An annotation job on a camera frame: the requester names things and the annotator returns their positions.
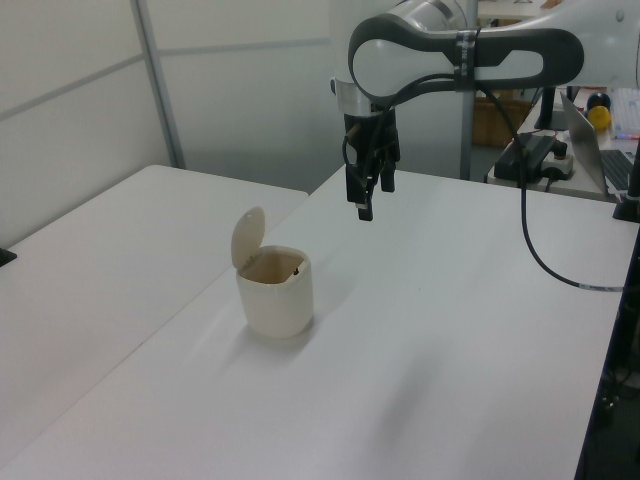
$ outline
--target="black cable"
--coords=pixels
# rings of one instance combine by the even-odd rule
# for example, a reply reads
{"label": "black cable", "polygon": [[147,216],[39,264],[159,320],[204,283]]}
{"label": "black cable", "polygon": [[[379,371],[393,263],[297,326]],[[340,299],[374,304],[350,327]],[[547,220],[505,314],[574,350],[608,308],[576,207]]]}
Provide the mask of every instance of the black cable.
{"label": "black cable", "polygon": [[604,379],[602,386],[604,388],[604,396],[613,397],[618,388],[618,379],[616,378],[616,374],[613,370],[608,367],[605,367],[604,373],[609,376],[608,381],[611,382],[611,385],[607,385],[607,379]]}
{"label": "black cable", "polygon": [[622,380],[620,380],[620,381],[618,382],[618,384],[619,384],[619,386],[620,386],[620,387],[624,387],[624,386],[625,386],[625,385],[624,385],[624,382],[626,382],[627,380],[629,380],[629,377],[631,377],[631,374],[633,373],[633,370],[631,370],[631,367],[627,367],[627,368],[628,368],[628,370],[629,370],[629,371],[627,372],[627,374],[625,375],[625,377],[624,377]]}
{"label": "black cable", "polygon": [[549,189],[551,188],[551,184],[552,184],[553,182],[555,182],[555,181],[556,181],[556,179],[555,179],[554,175],[553,175],[553,174],[550,174],[550,175],[549,175],[549,180],[547,180],[547,186],[546,186],[546,187],[544,187],[544,191],[545,191],[545,193],[549,193]]}
{"label": "black cable", "polygon": [[353,125],[347,133],[344,134],[344,138],[342,139],[342,159],[344,160],[345,165],[351,165],[349,161],[349,155],[347,154],[347,144],[349,140],[355,137],[358,134],[358,131],[362,128],[360,122]]}
{"label": "black cable", "polygon": [[393,107],[396,107],[401,103],[404,103],[404,102],[399,102],[398,100],[410,90],[417,88],[418,86],[424,83],[430,82],[432,80],[443,80],[443,79],[451,80],[451,90],[453,91],[454,89],[453,78],[454,78],[453,74],[449,74],[449,73],[436,73],[432,75],[425,75],[423,77],[420,77],[414,80],[413,82],[406,84],[404,87],[398,90],[393,95],[393,97],[391,97],[391,100],[389,100],[389,103],[387,103],[387,105],[384,107],[384,110],[380,114],[380,117],[378,118],[378,123],[376,124],[376,127],[373,130],[373,135],[371,135],[371,141],[369,142],[369,148],[367,150],[367,156],[365,158],[365,163],[364,163],[364,177],[365,177],[363,179],[364,182],[366,182],[367,180],[366,177],[369,175],[369,169],[371,168],[371,162],[373,161],[373,153],[374,153],[373,150],[374,150],[376,138],[378,137],[378,135],[380,135],[380,131],[382,130],[382,126],[384,125],[384,121],[387,115],[389,114],[389,111]]}
{"label": "black cable", "polygon": [[568,279],[566,277],[563,277],[562,275],[556,273],[555,271],[553,271],[551,268],[549,268],[542,261],[542,259],[540,258],[540,256],[536,252],[535,248],[533,247],[533,243],[531,242],[531,237],[529,236],[529,228],[527,226],[527,167],[526,167],[526,152],[525,152],[525,150],[524,150],[524,148],[522,146],[522,143],[520,143],[520,139],[518,138],[518,133],[517,133],[515,127],[513,126],[513,123],[511,122],[511,119],[509,118],[509,115],[505,111],[505,109],[502,106],[502,104],[500,103],[500,101],[495,97],[495,95],[493,93],[491,93],[491,91],[488,88],[486,88],[482,84],[482,82],[476,82],[476,87],[477,87],[478,90],[483,92],[487,96],[487,98],[489,98],[489,100],[491,100],[491,102],[495,105],[496,109],[498,110],[498,112],[502,116],[505,124],[507,125],[507,128],[509,129],[509,132],[510,132],[511,136],[513,137],[513,142],[514,142],[514,144],[516,146],[516,152],[517,152],[517,155],[519,156],[519,160],[520,160],[520,182],[519,182],[519,187],[520,187],[520,216],[521,216],[521,220],[522,220],[522,233],[524,235],[524,239],[525,239],[525,242],[527,244],[527,247],[529,248],[529,252],[533,256],[534,260],[538,263],[538,265],[540,265],[540,267],[545,272],[547,272],[553,278],[561,281],[562,283],[570,285],[572,287],[580,288],[580,289],[583,289],[583,290],[592,290],[592,291],[597,291],[597,292],[625,292],[625,291],[631,291],[631,290],[638,291],[638,287],[634,287],[632,289],[632,288],[625,288],[625,287],[605,287],[605,286],[599,286],[599,285],[589,285],[589,284],[585,284],[585,283],[579,283],[579,282],[576,282],[574,280],[570,280],[570,279]]}
{"label": "black cable", "polygon": [[[393,141],[393,142],[389,142],[386,145],[383,145],[381,147],[379,147],[378,149],[376,149],[375,151],[379,151],[379,150],[386,150],[387,148],[392,147],[393,145],[397,144],[398,142]],[[344,164],[345,165],[353,165],[350,161],[349,161],[349,154],[347,153],[347,145],[349,144],[349,135],[345,135],[344,138],[342,139],[342,159],[344,160]]]}
{"label": "black cable", "polygon": [[621,400],[626,400],[626,401],[629,401],[629,402],[630,402],[630,401],[633,401],[633,400],[635,400],[636,398],[638,398],[638,397],[640,396],[640,388],[639,388],[639,389],[636,389],[636,392],[635,392],[633,395],[630,395],[630,396],[628,396],[628,397],[625,397],[625,396],[623,396],[622,394],[620,394],[620,395],[618,395],[618,396],[619,396],[619,398],[620,398]]}
{"label": "black cable", "polygon": [[533,108],[533,106],[538,101],[538,94],[540,93],[540,87],[536,88],[536,91],[533,92],[533,97],[531,97],[531,105],[529,105],[529,111]]}

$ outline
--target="wall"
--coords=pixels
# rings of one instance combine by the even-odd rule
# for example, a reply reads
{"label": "wall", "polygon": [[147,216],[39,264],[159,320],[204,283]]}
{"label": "wall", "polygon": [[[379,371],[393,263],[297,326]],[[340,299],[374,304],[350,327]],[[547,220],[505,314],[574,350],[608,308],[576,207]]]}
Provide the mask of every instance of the wall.
{"label": "wall", "polygon": [[[312,192],[342,164],[328,0],[143,1],[187,168]],[[458,177],[462,96],[398,109],[399,168]]]}
{"label": "wall", "polygon": [[129,0],[0,0],[0,245],[168,165]]}

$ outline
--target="cable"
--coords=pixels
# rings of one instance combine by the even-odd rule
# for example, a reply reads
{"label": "cable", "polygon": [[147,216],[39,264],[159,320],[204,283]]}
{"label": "cable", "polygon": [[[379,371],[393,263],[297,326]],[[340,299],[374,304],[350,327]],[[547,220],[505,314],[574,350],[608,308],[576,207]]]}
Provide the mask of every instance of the cable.
{"label": "cable", "polygon": [[369,148],[367,150],[367,156],[366,156],[365,162],[364,162],[364,177],[365,177],[364,181],[365,182],[366,182],[367,176],[369,175],[369,169],[371,168],[371,162],[373,161],[373,156],[374,156],[374,152],[373,151],[374,151],[374,145],[375,145],[375,142],[376,142],[376,138],[378,137],[378,135],[380,135],[380,131],[382,130],[382,126],[384,125],[384,121],[385,121],[387,115],[389,114],[389,111],[393,107],[403,103],[403,102],[399,102],[398,99],[401,98],[404,94],[406,94],[410,90],[412,90],[414,88],[417,88],[419,85],[421,85],[423,83],[430,82],[432,80],[442,80],[442,79],[451,80],[451,90],[453,90],[453,87],[454,87],[453,78],[454,78],[453,74],[449,74],[449,73],[436,73],[436,74],[432,74],[432,75],[425,75],[423,77],[420,77],[420,78],[414,80],[413,82],[408,83],[407,85],[402,87],[400,90],[398,90],[393,95],[393,97],[391,97],[391,100],[389,100],[389,103],[384,107],[384,110],[380,114],[380,117],[378,118],[378,123],[376,124],[376,127],[373,130],[373,135],[371,135],[371,141],[369,142]]}
{"label": "cable", "polygon": [[629,292],[629,291],[639,291],[640,287],[633,287],[633,288],[625,288],[625,287],[605,287],[605,286],[599,286],[599,285],[589,285],[589,284],[585,284],[585,283],[579,283],[576,282],[574,280],[570,280],[566,277],[563,277],[562,275],[556,273],[555,271],[553,271],[551,268],[549,268],[540,258],[540,256],[538,255],[538,253],[536,252],[535,248],[533,247],[533,243],[531,242],[531,237],[529,236],[529,228],[527,226],[527,167],[526,167],[526,154],[525,154],[525,150],[522,146],[522,143],[520,143],[520,139],[518,138],[518,133],[515,129],[515,127],[513,126],[513,123],[511,122],[511,119],[509,118],[509,115],[507,115],[507,112],[505,111],[504,107],[502,106],[502,104],[500,103],[500,101],[495,97],[495,95],[493,93],[491,93],[491,91],[486,88],[482,82],[476,82],[476,87],[478,90],[480,90],[482,93],[484,93],[487,98],[489,98],[491,100],[491,102],[495,105],[496,109],[498,110],[498,112],[500,113],[500,115],[502,116],[505,124],[507,125],[507,128],[509,129],[509,132],[511,134],[511,136],[513,137],[513,142],[516,146],[516,151],[518,156],[520,157],[520,182],[519,182],[519,187],[520,187],[520,215],[521,215],[521,220],[522,220],[522,233],[524,235],[524,239],[525,242],[527,244],[527,247],[529,248],[529,252],[531,253],[531,255],[533,256],[534,260],[538,263],[538,265],[540,265],[540,267],[547,272],[549,275],[551,275],[553,278],[561,281],[562,283],[566,283],[567,285],[570,285],[572,287],[576,287],[576,288],[580,288],[582,290],[591,290],[591,291],[596,291],[596,292]]}
{"label": "cable", "polygon": [[551,184],[553,182],[555,182],[555,181],[556,181],[555,175],[553,175],[553,174],[549,175],[549,180],[547,180],[547,186],[544,187],[544,192],[545,193],[549,193],[549,189],[551,188]]}
{"label": "cable", "polygon": [[622,393],[618,394],[618,397],[621,400],[627,400],[627,401],[635,400],[636,398],[638,398],[638,396],[640,396],[640,388],[634,389],[634,390],[635,390],[635,393],[628,397],[623,396]]}
{"label": "cable", "polygon": [[349,156],[347,155],[347,143],[349,142],[349,137],[347,135],[344,136],[342,140],[342,159],[344,160],[345,165],[351,165],[349,161]]}
{"label": "cable", "polygon": [[608,367],[605,367],[602,372],[600,386],[598,387],[598,395],[600,395],[600,387],[602,387],[603,394],[601,397],[613,397],[618,387],[616,375]]}
{"label": "cable", "polygon": [[633,373],[633,370],[631,370],[631,367],[627,367],[627,368],[628,368],[628,370],[629,370],[629,371],[627,372],[627,374],[625,375],[625,377],[624,377],[622,380],[620,380],[620,381],[618,382],[618,384],[619,384],[621,387],[624,387],[624,386],[625,386],[625,385],[624,385],[624,382],[626,382],[627,380],[629,380],[629,377],[631,377],[631,374]]}
{"label": "cable", "polygon": [[533,92],[533,97],[531,97],[531,105],[529,105],[529,111],[533,108],[533,106],[538,101],[538,94],[540,93],[540,87],[536,88],[536,91]]}

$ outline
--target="small bin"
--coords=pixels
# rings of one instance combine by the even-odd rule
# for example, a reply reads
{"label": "small bin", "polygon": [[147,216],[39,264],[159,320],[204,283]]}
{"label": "small bin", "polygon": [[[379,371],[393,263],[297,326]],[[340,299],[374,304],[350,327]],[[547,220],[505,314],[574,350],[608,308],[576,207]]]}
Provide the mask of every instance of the small bin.
{"label": "small bin", "polygon": [[249,210],[238,221],[231,256],[247,322],[273,338],[293,337],[313,317],[313,287],[309,257],[293,248],[261,247],[264,211]]}

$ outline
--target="laptop screen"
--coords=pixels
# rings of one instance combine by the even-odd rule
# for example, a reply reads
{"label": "laptop screen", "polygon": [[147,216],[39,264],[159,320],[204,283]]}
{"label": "laptop screen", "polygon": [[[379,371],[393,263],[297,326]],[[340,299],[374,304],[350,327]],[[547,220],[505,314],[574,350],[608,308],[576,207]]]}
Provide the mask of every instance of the laptop screen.
{"label": "laptop screen", "polygon": [[607,195],[607,184],[604,180],[600,149],[598,148],[598,135],[589,120],[576,108],[565,95],[560,94],[562,106],[569,127],[571,146],[576,160],[589,173],[600,191]]}

